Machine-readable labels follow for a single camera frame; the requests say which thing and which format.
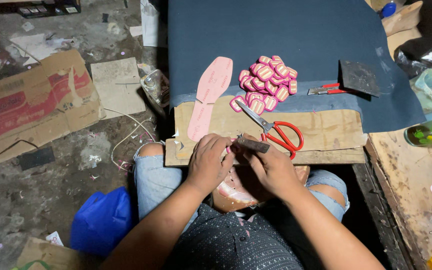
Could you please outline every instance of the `hand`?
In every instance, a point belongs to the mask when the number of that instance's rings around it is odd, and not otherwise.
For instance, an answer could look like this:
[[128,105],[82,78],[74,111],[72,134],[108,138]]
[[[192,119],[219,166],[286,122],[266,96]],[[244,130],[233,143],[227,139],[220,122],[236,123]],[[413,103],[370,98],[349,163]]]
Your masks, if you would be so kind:
[[229,137],[208,134],[194,147],[186,182],[208,195],[224,180],[233,166],[234,153],[220,161],[221,153],[232,144]]
[[[255,137],[244,133],[244,138],[258,141]],[[267,153],[246,151],[243,156],[249,161],[254,173],[267,191],[273,193],[281,200],[291,198],[294,188],[302,187],[296,170],[289,156],[276,149],[273,145]]]

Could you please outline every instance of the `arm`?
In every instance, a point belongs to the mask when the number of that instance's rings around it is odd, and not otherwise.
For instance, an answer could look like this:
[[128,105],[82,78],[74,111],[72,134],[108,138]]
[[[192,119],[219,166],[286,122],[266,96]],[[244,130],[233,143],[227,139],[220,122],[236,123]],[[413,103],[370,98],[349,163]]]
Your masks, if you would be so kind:
[[229,138],[209,134],[196,145],[189,175],[166,200],[121,240],[100,267],[105,269],[159,269],[203,199],[226,177],[234,154],[220,161]]
[[[244,134],[245,138],[256,140]],[[297,179],[289,157],[273,146],[244,153],[261,184],[289,208],[328,270],[383,270],[376,257]]]

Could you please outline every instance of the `concrete floor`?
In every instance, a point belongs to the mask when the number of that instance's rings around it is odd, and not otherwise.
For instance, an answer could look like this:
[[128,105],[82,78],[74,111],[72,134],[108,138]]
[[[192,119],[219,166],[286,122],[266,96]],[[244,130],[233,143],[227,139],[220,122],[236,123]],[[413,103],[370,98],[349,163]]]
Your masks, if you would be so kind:
[[[73,39],[64,49],[75,48],[87,64],[135,57],[137,63],[167,70],[167,63],[159,59],[167,57],[167,50],[144,47],[142,36],[132,37],[129,27],[141,25],[138,0],[83,0],[82,13],[49,18],[26,20],[18,14],[0,14],[0,33],[11,39],[44,33],[53,39]],[[108,23],[102,23],[102,13],[109,14],[109,22],[116,23],[119,31],[108,31]],[[31,22],[34,29],[26,32],[21,28]],[[9,43],[0,37],[3,48]],[[14,53],[9,65],[0,70],[0,79],[26,70],[26,58]],[[154,113],[146,105],[146,111],[134,115],[154,131],[159,140],[159,127]],[[111,150],[133,129],[133,121],[122,116],[98,123],[59,138],[51,146],[55,162],[21,171],[16,158],[0,163],[0,269],[10,269],[29,236],[44,239],[57,231],[65,246],[69,246],[73,216],[88,197],[96,191],[108,193],[127,185],[125,171],[118,171],[111,162]],[[142,145],[139,138],[129,138],[114,153],[115,160],[132,162],[135,151]],[[102,161],[91,168],[81,152],[98,150]]]

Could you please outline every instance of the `awl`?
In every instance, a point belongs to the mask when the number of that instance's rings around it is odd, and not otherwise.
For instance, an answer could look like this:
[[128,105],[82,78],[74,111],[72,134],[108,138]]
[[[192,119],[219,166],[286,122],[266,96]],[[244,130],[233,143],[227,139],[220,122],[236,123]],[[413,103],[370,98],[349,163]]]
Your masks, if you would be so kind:
[[237,143],[241,146],[246,147],[247,149],[258,151],[258,152],[261,152],[263,154],[267,153],[269,150],[269,147],[270,147],[269,144],[265,144],[262,142],[257,142],[257,141],[253,141],[253,140],[245,139],[245,138],[238,138],[238,139],[234,140],[233,143]]

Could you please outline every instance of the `rubber scraps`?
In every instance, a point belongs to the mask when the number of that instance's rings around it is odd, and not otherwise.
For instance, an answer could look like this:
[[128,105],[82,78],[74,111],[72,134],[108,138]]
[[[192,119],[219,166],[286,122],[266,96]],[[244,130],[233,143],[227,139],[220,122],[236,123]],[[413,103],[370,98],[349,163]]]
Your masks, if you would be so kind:
[[196,101],[188,126],[188,137],[199,140],[208,134],[213,103],[228,89],[233,73],[233,60],[227,57],[216,57],[204,71],[198,83]]
[[246,96],[236,96],[229,105],[237,113],[242,109],[236,100],[246,104],[258,115],[264,111],[272,112],[278,102],[296,94],[297,76],[298,72],[287,67],[278,55],[273,55],[272,58],[261,56],[256,63],[249,66],[249,70],[239,73],[239,87],[247,91]]

